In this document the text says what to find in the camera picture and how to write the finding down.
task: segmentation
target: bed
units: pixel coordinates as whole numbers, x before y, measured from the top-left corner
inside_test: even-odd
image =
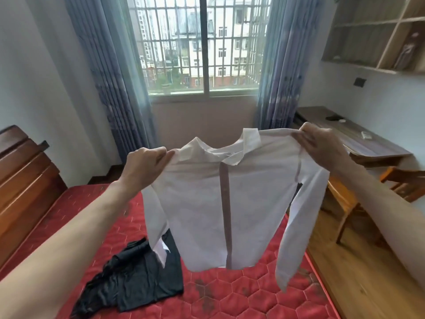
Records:
[[[103,193],[108,185],[83,185],[67,189],[54,164],[16,126],[0,133],[0,152],[0,201],[3,206],[7,205],[2,207],[0,214],[1,280]],[[279,290],[274,268],[286,224],[287,218],[284,218],[263,257],[254,267],[195,273],[182,264],[183,295],[128,313],[117,313],[114,309],[101,311],[94,318],[340,318],[307,255],[298,273],[290,280],[287,291],[283,293]],[[111,255],[120,252],[129,241],[144,236],[143,197],[138,194],[108,232],[57,318],[69,317],[86,282],[101,271]]]

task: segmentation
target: shirt sleeve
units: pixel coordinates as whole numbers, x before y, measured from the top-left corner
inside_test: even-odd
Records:
[[[297,181],[302,186],[291,203],[276,262],[276,281],[283,291],[301,264],[329,179],[329,171],[318,166],[305,150],[300,162]]]
[[[165,266],[168,247],[162,241],[161,236],[168,230],[168,222],[162,209],[157,192],[152,185],[141,191],[145,210],[145,223],[147,238],[152,251],[155,252],[162,267]]]

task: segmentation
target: chair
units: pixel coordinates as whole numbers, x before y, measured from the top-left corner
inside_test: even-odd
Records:
[[[389,167],[381,176],[381,182],[396,182],[390,187],[395,193],[407,202],[414,202],[425,195],[425,171],[401,170]],[[337,178],[330,176],[328,188],[332,192],[339,205],[344,210],[344,216],[338,228],[336,242],[340,243],[345,227],[353,213],[366,213],[356,196],[348,190]]]

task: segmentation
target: red mattress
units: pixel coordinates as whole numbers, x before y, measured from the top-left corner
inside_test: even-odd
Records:
[[[47,238],[65,225],[81,209],[99,196],[107,185],[86,185],[68,189],[0,270],[0,279],[17,266]],[[274,278],[276,254],[287,219],[264,252],[258,264],[243,270],[212,269],[190,272],[183,265],[184,294],[128,313],[109,309],[94,318],[120,319],[328,319],[337,312],[317,279],[307,255],[299,272],[290,280],[285,293]],[[57,318],[69,317],[84,285],[102,270],[111,255],[120,252],[129,241],[146,236],[143,199],[136,196],[125,213],[113,225],[81,282],[72,292]]]

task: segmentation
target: forearm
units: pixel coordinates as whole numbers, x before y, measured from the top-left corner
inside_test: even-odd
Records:
[[[117,183],[0,282],[1,318],[54,318],[129,197]]]
[[[354,192],[400,261],[425,287],[425,217],[422,212],[360,165],[353,163],[338,177]]]

